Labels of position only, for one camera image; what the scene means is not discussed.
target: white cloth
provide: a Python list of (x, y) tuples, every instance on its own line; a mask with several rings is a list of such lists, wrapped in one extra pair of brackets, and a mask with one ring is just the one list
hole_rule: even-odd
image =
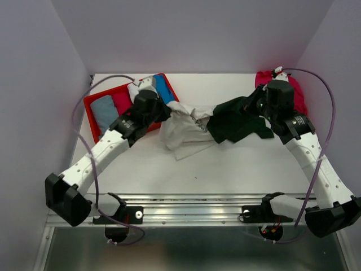
[(167, 106), (172, 112), (170, 118), (162, 122), (159, 137), (173, 151), (176, 160), (216, 144), (207, 129), (215, 106), (190, 106), (176, 101)]

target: blue folded cloth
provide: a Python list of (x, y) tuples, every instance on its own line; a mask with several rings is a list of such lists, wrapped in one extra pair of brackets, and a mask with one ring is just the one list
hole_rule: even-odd
[(163, 102), (165, 104), (169, 103), (172, 100), (175, 100), (173, 93), (168, 88), (163, 75), (153, 75), (156, 79), (156, 90), (161, 95)]
[(110, 95), (103, 96), (90, 105), (94, 118), (102, 135), (109, 126), (119, 117), (117, 108)]

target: gray wall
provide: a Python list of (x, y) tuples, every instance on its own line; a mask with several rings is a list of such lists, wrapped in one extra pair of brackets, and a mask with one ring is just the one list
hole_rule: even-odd
[[(336, 0), (298, 62), (299, 68), (322, 75), (336, 99), (336, 124), (327, 152), (345, 184), (361, 196), (361, 1)], [(324, 87), (313, 78), (298, 74), (310, 117), (324, 141), (331, 118), (331, 105)], [(361, 220), (347, 229), (361, 267)]]
[(71, 109), (89, 75), (47, 0), (2, 1), (0, 34), (0, 269), (31, 270), (44, 180), (69, 163)]
[(91, 72), (296, 65), (333, 1), (52, 0)]

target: red cloth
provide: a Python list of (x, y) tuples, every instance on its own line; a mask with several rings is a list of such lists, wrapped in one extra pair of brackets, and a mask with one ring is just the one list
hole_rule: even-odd
[(122, 115), (132, 105), (128, 91), (113, 94), (112, 99), (114, 101), (115, 107), (117, 108), (119, 116)]
[[(259, 84), (266, 85), (271, 80), (272, 80), (272, 71), (257, 72), (255, 87), (257, 87)], [(305, 99), (303, 97), (303, 92), (299, 83), (296, 81), (296, 79), (294, 79), (290, 75), (288, 75), (288, 82), (294, 88), (294, 109), (299, 113), (303, 113), (307, 115), (307, 107), (305, 105)]]

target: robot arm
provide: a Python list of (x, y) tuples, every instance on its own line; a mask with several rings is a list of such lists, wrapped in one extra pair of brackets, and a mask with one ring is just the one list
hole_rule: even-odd
[[(266, 86), (260, 85), (245, 101), (244, 110), (261, 115), (271, 124), (286, 148), (293, 154), (311, 182), (321, 153), (315, 129), (304, 114), (293, 110), (294, 90), (282, 72)], [(317, 202), (308, 202), (301, 221), (318, 237), (352, 225), (361, 215), (361, 198), (356, 198), (341, 181), (327, 157), (322, 162), (313, 191)], [(274, 222), (283, 217), (291, 221), (298, 217), (303, 200), (283, 193), (266, 195), (260, 206), (243, 206), (243, 221)]]
[[(97, 175), (144, 136), (152, 123), (169, 116), (170, 108), (155, 91), (155, 79), (144, 79), (133, 106), (111, 124), (91, 150)], [(90, 155), (86, 154), (59, 176), (52, 173), (45, 180), (46, 205), (72, 226), (79, 225), (88, 216), (99, 216), (94, 202), (85, 198), (94, 182), (91, 163)], [(121, 203), (116, 195), (111, 196), (116, 200), (110, 205), (111, 209), (106, 209), (109, 215), (113, 215)]]

